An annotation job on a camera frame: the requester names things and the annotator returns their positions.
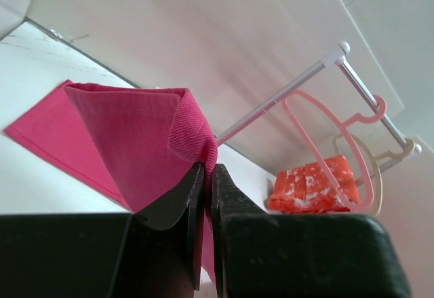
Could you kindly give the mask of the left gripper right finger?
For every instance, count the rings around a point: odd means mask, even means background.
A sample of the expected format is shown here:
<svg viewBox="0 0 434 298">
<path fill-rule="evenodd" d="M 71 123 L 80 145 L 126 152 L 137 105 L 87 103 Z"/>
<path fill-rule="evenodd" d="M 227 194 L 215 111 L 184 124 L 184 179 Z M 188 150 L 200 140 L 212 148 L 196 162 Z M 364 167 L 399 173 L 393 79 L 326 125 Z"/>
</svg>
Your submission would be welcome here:
<svg viewBox="0 0 434 298">
<path fill-rule="evenodd" d="M 219 295 L 245 295 L 248 276 L 252 275 L 248 254 L 241 244 L 242 225 L 251 225 L 253 215 L 264 211 L 236 186 L 227 168 L 216 164 L 212 172 L 212 227 L 214 237 L 214 273 Z"/>
</svg>

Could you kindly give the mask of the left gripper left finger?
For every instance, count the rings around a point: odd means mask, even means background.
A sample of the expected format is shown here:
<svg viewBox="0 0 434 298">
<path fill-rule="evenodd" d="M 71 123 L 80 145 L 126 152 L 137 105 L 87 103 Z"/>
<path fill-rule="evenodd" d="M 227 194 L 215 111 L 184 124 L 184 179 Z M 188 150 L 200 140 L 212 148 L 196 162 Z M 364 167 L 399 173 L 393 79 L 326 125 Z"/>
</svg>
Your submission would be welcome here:
<svg viewBox="0 0 434 298">
<path fill-rule="evenodd" d="M 199 288 L 203 240 L 204 165 L 134 215 L 135 282 L 139 291 Z"/>
</svg>

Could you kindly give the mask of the magenta pink trousers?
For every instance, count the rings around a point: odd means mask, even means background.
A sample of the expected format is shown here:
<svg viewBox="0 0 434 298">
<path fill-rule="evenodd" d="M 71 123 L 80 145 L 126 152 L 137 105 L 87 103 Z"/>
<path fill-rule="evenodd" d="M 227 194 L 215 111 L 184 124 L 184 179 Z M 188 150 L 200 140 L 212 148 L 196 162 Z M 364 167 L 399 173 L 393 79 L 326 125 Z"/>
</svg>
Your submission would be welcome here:
<svg viewBox="0 0 434 298">
<path fill-rule="evenodd" d="M 5 133 L 127 212 L 2 217 L 2 297 L 192 297 L 195 290 L 138 290 L 134 215 L 196 163 L 204 165 L 201 271 L 214 277 L 218 147 L 190 90 L 65 81 Z"/>
</svg>

